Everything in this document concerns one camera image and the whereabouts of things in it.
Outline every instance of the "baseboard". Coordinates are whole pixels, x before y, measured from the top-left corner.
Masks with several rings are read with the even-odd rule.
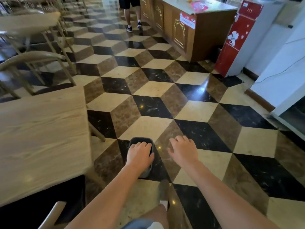
[[[254,80],[254,81],[256,81],[257,80],[257,78],[258,78],[258,75],[257,74],[255,74],[255,73],[253,73],[252,71],[250,71],[248,68],[243,68],[242,69],[242,72],[246,75],[246,76],[248,76],[250,79],[252,79],[252,80]]]
[[[266,109],[269,112],[272,112],[275,107],[270,104],[268,101],[266,101],[263,97],[261,97],[260,95],[256,94],[254,91],[252,91],[251,89],[247,89],[245,91],[245,94],[250,96],[253,100],[255,100],[257,103],[259,103],[264,109]]]

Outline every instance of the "wooden counter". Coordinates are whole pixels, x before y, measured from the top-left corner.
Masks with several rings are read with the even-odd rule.
[[[207,0],[208,9],[194,13],[187,0],[140,0],[142,14],[188,61],[208,59],[211,50],[223,45],[237,8],[216,0]],[[180,22],[180,13],[192,15],[195,29]]]

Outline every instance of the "forearm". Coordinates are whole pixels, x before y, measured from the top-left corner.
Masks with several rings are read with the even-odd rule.
[[[200,161],[183,167],[196,183],[223,229],[278,227],[213,175]]]
[[[113,181],[92,200],[66,229],[112,229],[138,174],[125,166]]]

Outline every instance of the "shorts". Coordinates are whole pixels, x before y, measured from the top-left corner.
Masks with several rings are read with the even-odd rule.
[[[164,229],[161,223],[154,222],[151,219],[134,219],[127,223],[121,229]]]
[[[140,6],[140,0],[119,0],[121,9],[130,9],[130,3],[132,7]]]

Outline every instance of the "sneaker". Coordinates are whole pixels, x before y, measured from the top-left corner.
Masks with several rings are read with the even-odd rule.
[[[127,30],[128,32],[132,32],[132,27],[128,27],[128,26],[126,26],[126,28],[125,28],[125,30]]]
[[[169,188],[170,188],[170,183],[167,179],[163,179],[159,183],[159,200],[160,201],[168,201],[169,199]]]
[[[138,22],[138,29],[142,29],[142,23]]]

